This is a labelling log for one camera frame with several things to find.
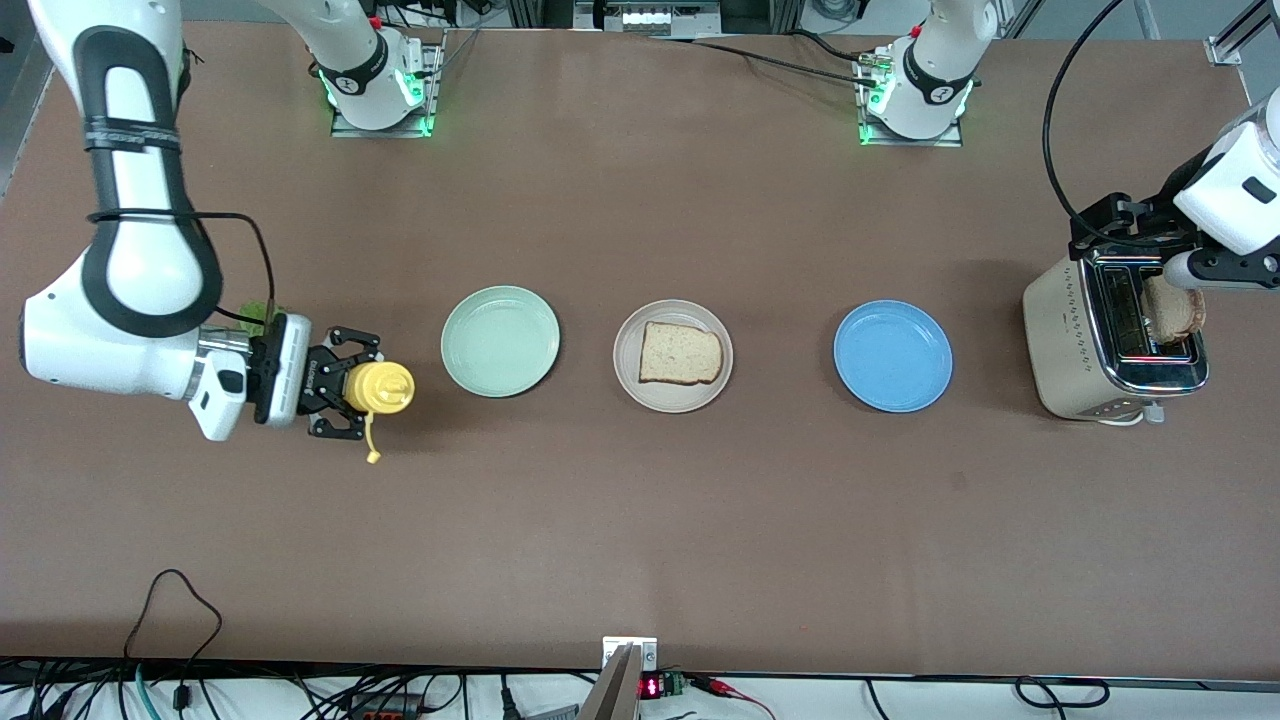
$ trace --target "table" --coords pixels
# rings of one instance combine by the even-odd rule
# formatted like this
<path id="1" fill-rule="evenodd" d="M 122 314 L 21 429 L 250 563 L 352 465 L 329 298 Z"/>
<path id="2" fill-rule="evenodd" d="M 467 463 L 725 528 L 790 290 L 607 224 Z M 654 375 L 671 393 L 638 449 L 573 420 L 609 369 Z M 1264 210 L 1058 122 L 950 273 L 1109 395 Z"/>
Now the table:
<path id="1" fill-rule="evenodd" d="M 726 42 L 841 69 L 799 38 Z M 1210 299 L 1213 377 L 1165 427 L 1037 401 L 1019 299 L 1065 250 L 1038 147 L 1065 44 L 992 46 L 961 150 L 859 146 L 847 87 L 724 53 L 498 31 L 451 68 L 435 137 L 337 141 L 287 27 L 192 24 L 189 45 L 195 204 L 253 215 L 280 301 L 380 333 L 420 396 L 379 421 L 371 468 L 301 425 L 209 443 L 182 405 L 10 356 L 0 652 L 116 655 L 178 566 L 227 615 L 223 657 L 591 666 L 636 633 L 686 669 L 1280 676 L 1274 299 Z M 1091 44 L 1056 118 L 1064 184 L 1082 208 L 1153 191 L 1244 104 L 1198 44 Z M 0 214 L 0 316 L 90 237 L 79 147 L 55 81 Z M 211 232 L 225 302 L 261 299 L 247 232 Z M 438 338 L 499 283 L 541 293 L 563 347 L 485 400 Z M 611 364 L 663 297 L 735 345 L 726 392 L 685 416 Z M 872 411 L 835 374 L 838 320 L 878 297 L 950 334 L 927 411 Z M 138 653 L 209 632 L 178 585 L 154 610 Z"/>

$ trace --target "plate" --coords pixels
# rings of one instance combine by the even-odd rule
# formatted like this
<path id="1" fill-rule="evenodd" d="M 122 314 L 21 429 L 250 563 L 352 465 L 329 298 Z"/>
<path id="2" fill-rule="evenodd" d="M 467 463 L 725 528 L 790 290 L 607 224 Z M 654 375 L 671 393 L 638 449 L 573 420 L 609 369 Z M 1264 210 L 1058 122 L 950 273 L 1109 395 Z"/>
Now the plate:
<path id="1" fill-rule="evenodd" d="M 899 300 L 876 300 L 840 323 L 836 372 L 867 405 L 915 413 L 947 389 L 951 343 L 924 310 Z"/>
<path id="2" fill-rule="evenodd" d="M 449 313 L 440 333 L 444 369 L 463 389 L 511 397 L 538 384 L 559 354 L 559 322 L 522 287 L 488 287 Z"/>
<path id="3" fill-rule="evenodd" d="M 709 384 L 676 386 L 669 383 L 640 382 L 640 351 L 644 347 L 645 323 L 671 323 L 689 325 L 716 333 L 721 340 L 723 363 L 721 374 Z M 622 323 L 613 341 L 613 372 L 627 395 L 636 402 L 659 413 L 690 413 L 707 405 L 724 389 L 733 370 L 733 343 L 728 331 L 710 310 L 687 300 L 659 300 L 636 310 Z"/>

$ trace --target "yellow bottle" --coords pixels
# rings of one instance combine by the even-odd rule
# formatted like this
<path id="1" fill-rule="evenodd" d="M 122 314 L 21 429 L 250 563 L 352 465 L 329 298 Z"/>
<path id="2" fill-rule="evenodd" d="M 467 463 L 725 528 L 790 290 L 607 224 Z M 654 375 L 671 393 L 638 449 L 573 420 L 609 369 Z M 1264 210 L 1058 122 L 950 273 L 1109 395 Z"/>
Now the yellow bottle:
<path id="1" fill-rule="evenodd" d="M 408 407 L 413 401 L 413 375 L 399 363 L 361 363 L 347 373 L 347 387 L 342 397 L 352 407 L 366 413 L 365 442 L 369 445 L 370 464 L 381 454 L 374 447 L 374 416 L 390 415 Z"/>

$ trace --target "blue plate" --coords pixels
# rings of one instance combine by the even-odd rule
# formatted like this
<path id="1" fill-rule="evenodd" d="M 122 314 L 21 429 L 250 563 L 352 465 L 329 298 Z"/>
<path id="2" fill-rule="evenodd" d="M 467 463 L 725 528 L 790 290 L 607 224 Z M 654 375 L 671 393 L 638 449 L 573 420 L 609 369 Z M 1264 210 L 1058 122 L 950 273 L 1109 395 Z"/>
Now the blue plate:
<path id="1" fill-rule="evenodd" d="M 849 392 L 877 410 L 915 413 L 951 382 L 951 343 L 928 313 L 876 300 L 845 315 L 836 331 L 836 372 Z"/>

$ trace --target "mounting plate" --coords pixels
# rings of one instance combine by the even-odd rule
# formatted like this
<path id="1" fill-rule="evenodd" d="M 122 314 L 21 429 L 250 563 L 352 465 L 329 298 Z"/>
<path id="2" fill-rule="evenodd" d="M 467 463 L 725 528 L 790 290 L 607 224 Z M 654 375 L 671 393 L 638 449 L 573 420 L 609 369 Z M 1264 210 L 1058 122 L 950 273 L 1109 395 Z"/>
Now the mounting plate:
<path id="1" fill-rule="evenodd" d="M 620 646 L 637 644 L 644 650 L 644 671 L 650 673 L 658 669 L 658 638 L 637 638 L 631 635 L 605 635 L 600 643 L 600 667 L 609 664 L 609 659 Z"/>

